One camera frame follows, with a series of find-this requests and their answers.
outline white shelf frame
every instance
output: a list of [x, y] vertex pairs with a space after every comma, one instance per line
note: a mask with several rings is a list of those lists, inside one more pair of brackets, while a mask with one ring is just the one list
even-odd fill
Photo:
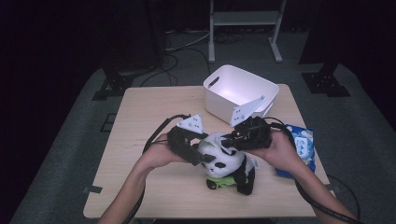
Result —
[[274, 25], [273, 36], [268, 38], [271, 50], [277, 63], [282, 63], [283, 59], [276, 45], [280, 24], [283, 19], [287, 0], [282, 0], [278, 11], [241, 11], [241, 12], [215, 12], [214, 0], [210, 0], [210, 25], [209, 25], [209, 62], [215, 62], [215, 26], [229, 25]]

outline human hand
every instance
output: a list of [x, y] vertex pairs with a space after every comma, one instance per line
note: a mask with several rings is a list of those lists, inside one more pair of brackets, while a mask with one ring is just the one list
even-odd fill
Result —
[[247, 153], [258, 156], [275, 168], [289, 173], [297, 171], [301, 165], [306, 166], [284, 133], [272, 131], [271, 137], [272, 143], [268, 148], [252, 149]]
[[163, 133], [151, 144], [136, 164], [142, 165], [146, 169], [155, 169], [171, 162], [186, 161], [171, 150], [167, 142], [167, 135]]

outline gray carpet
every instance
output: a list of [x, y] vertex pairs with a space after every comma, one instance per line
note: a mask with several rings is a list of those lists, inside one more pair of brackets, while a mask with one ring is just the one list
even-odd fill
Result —
[[[155, 76], [144, 86], [202, 85], [208, 75], [224, 64], [231, 64], [290, 86], [307, 127], [314, 129], [315, 146], [329, 175], [345, 182], [357, 195], [361, 220], [365, 223], [393, 223], [396, 220], [396, 133], [362, 89], [359, 81], [343, 65], [335, 76], [351, 97], [329, 98], [312, 94], [302, 72], [318, 71], [321, 64], [299, 65], [307, 33], [281, 33], [278, 38], [283, 63], [275, 63], [268, 45], [269, 33], [238, 35], [230, 45], [216, 45], [216, 62], [207, 68], [205, 57], [196, 50], [172, 53], [177, 66]], [[189, 43], [197, 35], [169, 35], [168, 47]], [[192, 47], [207, 57], [207, 44]], [[163, 67], [176, 62], [165, 57]], [[140, 86], [152, 74], [135, 79]], [[100, 132], [109, 113], [117, 113], [121, 97], [92, 101], [105, 75], [98, 69], [77, 98], [64, 126], [58, 133], [47, 158], [12, 223], [95, 223], [82, 211], [88, 195], [84, 188], [92, 184], [109, 133]], [[357, 205], [340, 182], [337, 197], [354, 213]], [[276, 223], [317, 223], [314, 218], [273, 218]]]

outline human arm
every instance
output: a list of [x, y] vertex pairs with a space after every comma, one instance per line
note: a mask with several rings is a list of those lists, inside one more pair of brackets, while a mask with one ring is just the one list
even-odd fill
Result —
[[98, 223], [122, 223], [143, 193], [149, 173], [170, 162], [184, 161], [170, 150], [166, 134], [161, 134], [154, 143], [156, 144], [152, 144], [136, 162], [116, 198], [102, 214]]
[[[272, 143], [269, 148], [253, 149], [249, 150], [248, 153], [264, 159], [277, 169], [292, 174], [309, 197], [317, 203], [337, 213], [355, 218], [354, 215], [327, 190], [318, 177], [301, 160], [285, 134], [275, 131], [272, 132], [271, 137]], [[335, 217], [321, 212], [315, 207], [313, 207], [313, 209], [321, 223], [344, 223]]]

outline forearm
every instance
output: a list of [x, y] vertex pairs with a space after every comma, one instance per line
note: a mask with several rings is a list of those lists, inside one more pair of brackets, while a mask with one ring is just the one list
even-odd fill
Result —
[[[327, 190], [323, 183], [309, 170], [308, 167], [301, 166], [297, 172], [294, 172], [293, 176], [299, 182], [306, 194], [308, 194], [314, 201], [337, 213], [355, 218], [355, 216]], [[315, 207], [313, 208], [321, 223], [343, 223], [339, 219], [331, 217]]]
[[137, 163], [128, 174], [120, 192], [102, 214], [99, 223], [122, 223], [137, 204], [146, 186], [146, 178], [152, 169], [142, 168]]

